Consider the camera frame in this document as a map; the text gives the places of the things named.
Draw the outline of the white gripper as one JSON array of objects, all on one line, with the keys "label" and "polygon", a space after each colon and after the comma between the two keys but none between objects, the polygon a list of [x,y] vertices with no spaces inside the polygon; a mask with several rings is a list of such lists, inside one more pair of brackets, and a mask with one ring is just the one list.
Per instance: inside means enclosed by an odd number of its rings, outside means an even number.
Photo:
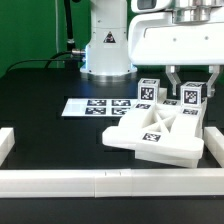
[{"label": "white gripper", "polygon": [[208,22],[196,24],[174,24],[171,12],[135,16],[128,51],[134,65],[167,65],[174,96],[181,83],[176,65],[210,65],[207,96],[211,98],[224,64],[224,11],[212,11]]}]

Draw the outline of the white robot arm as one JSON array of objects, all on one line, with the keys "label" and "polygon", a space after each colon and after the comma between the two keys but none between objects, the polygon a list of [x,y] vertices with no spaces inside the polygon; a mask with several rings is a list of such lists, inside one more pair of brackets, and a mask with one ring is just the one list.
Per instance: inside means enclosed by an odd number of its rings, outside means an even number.
[{"label": "white robot arm", "polygon": [[137,65],[164,66],[180,83],[180,66],[207,66],[207,95],[224,68],[224,0],[90,0],[91,40],[85,73],[105,77]]}]

